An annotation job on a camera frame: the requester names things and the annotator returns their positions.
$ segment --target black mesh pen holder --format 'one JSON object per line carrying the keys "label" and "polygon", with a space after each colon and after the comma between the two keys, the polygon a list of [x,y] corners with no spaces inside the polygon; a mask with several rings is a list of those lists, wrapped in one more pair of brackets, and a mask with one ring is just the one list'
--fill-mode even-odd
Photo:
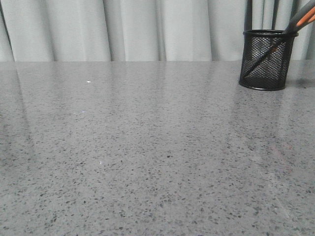
{"label": "black mesh pen holder", "polygon": [[258,90],[281,90],[285,87],[294,38],[298,33],[282,30],[248,30],[239,84]]}

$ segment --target table surface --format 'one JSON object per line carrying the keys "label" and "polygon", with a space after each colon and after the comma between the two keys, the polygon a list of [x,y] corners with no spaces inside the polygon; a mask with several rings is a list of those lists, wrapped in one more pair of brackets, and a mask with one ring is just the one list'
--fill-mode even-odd
{"label": "table surface", "polygon": [[315,235],[315,61],[240,65],[0,63],[0,235]]}

